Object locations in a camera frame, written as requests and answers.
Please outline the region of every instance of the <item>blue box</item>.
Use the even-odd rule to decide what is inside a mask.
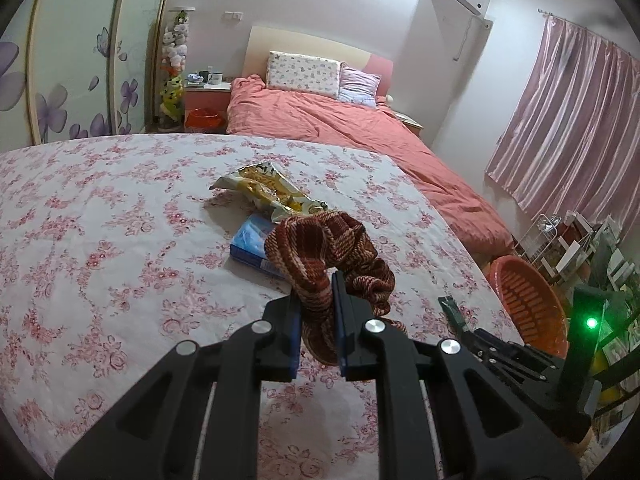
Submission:
[[[264,254],[264,241],[274,227],[274,223],[258,214],[249,216],[231,240],[229,248],[231,257],[238,262],[282,278],[283,275]]]

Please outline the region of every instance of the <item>sliding wardrobe door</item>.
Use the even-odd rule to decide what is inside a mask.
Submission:
[[[104,136],[114,0],[40,0],[34,24],[34,105],[42,142]]]
[[[22,2],[0,39],[0,152],[31,145],[25,86],[33,2]]]
[[[162,0],[117,0],[110,59],[115,133],[139,133],[151,120],[151,78]]]

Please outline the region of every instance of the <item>mug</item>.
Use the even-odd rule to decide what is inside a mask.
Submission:
[[[209,74],[209,84],[210,85],[222,84],[222,72],[213,72]]]

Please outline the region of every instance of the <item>nightstand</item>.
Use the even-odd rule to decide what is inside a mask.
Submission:
[[[400,112],[396,112],[395,110],[394,113],[396,114],[396,117],[399,119],[399,121],[404,124],[404,126],[406,126],[412,134],[420,137],[420,132],[422,131],[422,125],[420,123],[417,123],[408,115],[401,114]]]
[[[184,89],[184,121],[192,110],[209,108],[225,118],[226,109],[231,101],[231,83],[219,85],[187,86]]]

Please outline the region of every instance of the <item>bed frame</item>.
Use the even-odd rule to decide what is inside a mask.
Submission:
[[[242,77],[257,74],[266,80],[267,61],[271,50],[336,59],[368,74],[380,74],[382,80],[378,86],[378,95],[386,95],[391,86],[391,75],[394,70],[391,60],[337,41],[257,25],[251,28]]]

